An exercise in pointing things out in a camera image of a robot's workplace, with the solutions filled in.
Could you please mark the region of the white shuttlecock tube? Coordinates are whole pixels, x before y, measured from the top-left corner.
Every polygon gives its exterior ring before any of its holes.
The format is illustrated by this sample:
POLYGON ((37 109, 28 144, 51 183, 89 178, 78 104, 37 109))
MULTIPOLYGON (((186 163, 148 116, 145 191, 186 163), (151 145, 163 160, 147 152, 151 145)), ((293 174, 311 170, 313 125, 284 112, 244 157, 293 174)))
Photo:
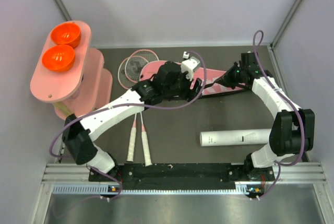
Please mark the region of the white shuttlecock tube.
POLYGON ((201 132, 200 145, 202 147, 265 145, 269 142, 270 132, 271 129, 201 132))

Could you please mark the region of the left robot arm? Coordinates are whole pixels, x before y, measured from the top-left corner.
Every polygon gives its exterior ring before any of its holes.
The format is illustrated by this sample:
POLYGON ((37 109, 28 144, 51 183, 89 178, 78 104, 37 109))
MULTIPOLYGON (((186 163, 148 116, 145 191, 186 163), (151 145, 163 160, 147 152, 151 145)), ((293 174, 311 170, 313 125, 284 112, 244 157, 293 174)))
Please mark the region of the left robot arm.
POLYGON ((194 79, 200 67, 196 58, 180 64, 167 61, 149 79, 136 83, 118 99, 99 110, 81 117, 70 115, 66 119, 62 141, 77 165, 88 165, 100 171, 106 180, 118 176, 116 161, 94 144, 106 130, 122 120, 148 108, 160 108, 163 100, 180 97, 193 102, 201 95, 201 79, 194 79))

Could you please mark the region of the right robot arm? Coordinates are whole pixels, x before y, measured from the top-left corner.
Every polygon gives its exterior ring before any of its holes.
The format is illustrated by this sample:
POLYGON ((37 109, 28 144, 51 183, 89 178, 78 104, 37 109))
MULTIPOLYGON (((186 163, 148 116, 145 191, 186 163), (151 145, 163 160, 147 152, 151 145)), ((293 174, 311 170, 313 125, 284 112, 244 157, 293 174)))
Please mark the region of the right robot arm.
POLYGON ((313 149, 315 113, 288 98, 273 76, 259 65, 256 53, 242 53, 241 60, 221 77, 221 83, 251 90, 274 118, 268 143, 245 158, 243 172, 248 179, 257 179, 263 170, 284 158, 296 155, 298 162, 303 153, 313 149))

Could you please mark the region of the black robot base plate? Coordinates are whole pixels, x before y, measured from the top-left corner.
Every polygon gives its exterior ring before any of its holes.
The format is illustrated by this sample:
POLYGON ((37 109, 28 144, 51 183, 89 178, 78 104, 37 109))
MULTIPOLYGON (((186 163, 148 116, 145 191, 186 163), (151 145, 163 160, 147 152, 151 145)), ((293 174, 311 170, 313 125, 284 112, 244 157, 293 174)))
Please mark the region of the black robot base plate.
POLYGON ((231 163, 120 164, 111 176, 125 190, 219 190, 232 189, 238 181, 271 182, 272 167, 248 171, 231 163))

